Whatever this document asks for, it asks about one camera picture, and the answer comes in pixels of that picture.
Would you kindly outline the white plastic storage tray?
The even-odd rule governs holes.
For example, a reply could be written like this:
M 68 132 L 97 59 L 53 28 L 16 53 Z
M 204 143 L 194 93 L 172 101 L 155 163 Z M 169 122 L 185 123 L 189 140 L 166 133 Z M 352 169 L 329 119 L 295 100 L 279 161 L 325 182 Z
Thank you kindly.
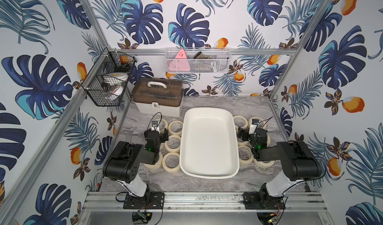
M 229 179 L 239 171 L 233 115 L 224 109 L 197 107 L 185 113 L 180 168 L 201 179 Z

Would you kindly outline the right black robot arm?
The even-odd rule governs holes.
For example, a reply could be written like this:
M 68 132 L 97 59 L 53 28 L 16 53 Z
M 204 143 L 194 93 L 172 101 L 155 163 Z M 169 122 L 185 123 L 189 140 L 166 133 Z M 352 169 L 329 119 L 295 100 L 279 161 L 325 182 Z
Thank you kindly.
M 322 176 L 319 162 L 303 141 L 278 142 L 270 147 L 267 145 L 267 131 L 261 128 L 249 131 L 238 128 L 237 137 L 251 145 L 254 161 L 265 164 L 274 161 L 281 163 L 282 172 L 263 184 L 258 192 L 261 201 L 281 199 L 295 185 Z

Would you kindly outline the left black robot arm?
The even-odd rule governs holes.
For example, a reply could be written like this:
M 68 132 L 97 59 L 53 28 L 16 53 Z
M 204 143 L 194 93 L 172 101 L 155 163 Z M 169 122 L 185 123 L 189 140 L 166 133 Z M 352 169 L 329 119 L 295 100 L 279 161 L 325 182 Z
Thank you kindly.
M 150 192 L 146 183 L 138 175 L 139 166 L 155 165 L 161 161 L 161 144 L 168 141 L 167 129 L 160 133 L 156 129 L 144 132 L 146 144 L 133 144 L 120 141 L 103 166 L 103 176 L 119 182 L 134 198 L 143 198 Z

